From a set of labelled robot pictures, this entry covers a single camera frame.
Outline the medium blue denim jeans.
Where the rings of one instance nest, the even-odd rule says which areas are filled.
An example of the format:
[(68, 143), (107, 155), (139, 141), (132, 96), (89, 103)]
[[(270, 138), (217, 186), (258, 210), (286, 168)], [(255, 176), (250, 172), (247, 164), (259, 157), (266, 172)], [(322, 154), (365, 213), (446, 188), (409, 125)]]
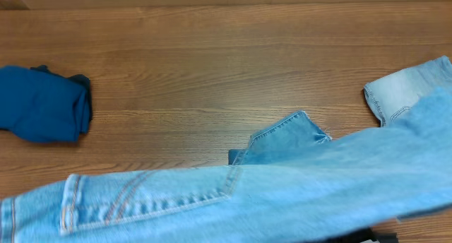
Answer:
[(451, 204), (451, 91), (390, 126), (236, 165), (72, 174), (1, 201), (2, 242), (306, 242)]

